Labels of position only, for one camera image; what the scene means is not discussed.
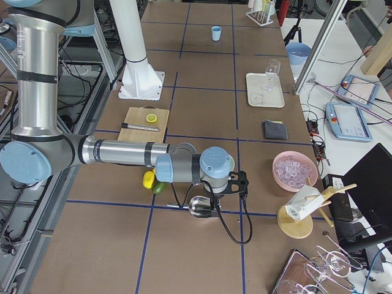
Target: monitor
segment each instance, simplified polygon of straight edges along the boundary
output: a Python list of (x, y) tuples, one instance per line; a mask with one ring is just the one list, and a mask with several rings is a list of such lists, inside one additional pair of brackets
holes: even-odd
[(374, 227), (375, 235), (342, 244), (347, 252), (384, 243), (392, 246), (392, 155), (376, 144), (342, 178), (343, 183), (357, 184), (349, 191), (358, 209)]

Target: dish rack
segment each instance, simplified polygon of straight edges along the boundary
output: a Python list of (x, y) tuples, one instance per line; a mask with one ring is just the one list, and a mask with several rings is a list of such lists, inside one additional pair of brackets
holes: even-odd
[(249, 0), (248, 8), (251, 11), (245, 15), (259, 26), (269, 25), (274, 22), (271, 16), (275, 13), (275, 2), (276, 0)]

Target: glass cup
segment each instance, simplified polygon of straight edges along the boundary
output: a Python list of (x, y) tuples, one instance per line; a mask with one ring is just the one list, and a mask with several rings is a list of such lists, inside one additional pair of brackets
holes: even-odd
[(271, 92), (273, 90), (273, 86), (275, 84), (277, 75), (281, 70), (281, 62), (276, 59), (271, 59), (267, 68), (265, 69), (265, 74), (268, 78), (265, 85), (263, 85), (262, 89), (264, 92)]

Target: paper cup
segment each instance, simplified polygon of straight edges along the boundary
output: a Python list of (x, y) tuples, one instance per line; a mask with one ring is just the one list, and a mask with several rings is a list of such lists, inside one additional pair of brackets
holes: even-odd
[(219, 39), (221, 38), (221, 32), (222, 32), (222, 28), (220, 26), (213, 26), (211, 28), (211, 33), (213, 35), (214, 41), (219, 41)]

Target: white pillar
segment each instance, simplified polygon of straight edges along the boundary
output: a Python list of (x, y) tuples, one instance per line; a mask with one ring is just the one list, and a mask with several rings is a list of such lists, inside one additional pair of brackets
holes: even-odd
[(110, 5), (127, 59), (119, 97), (159, 100), (165, 73), (148, 63), (136, 0), (110, 0)]

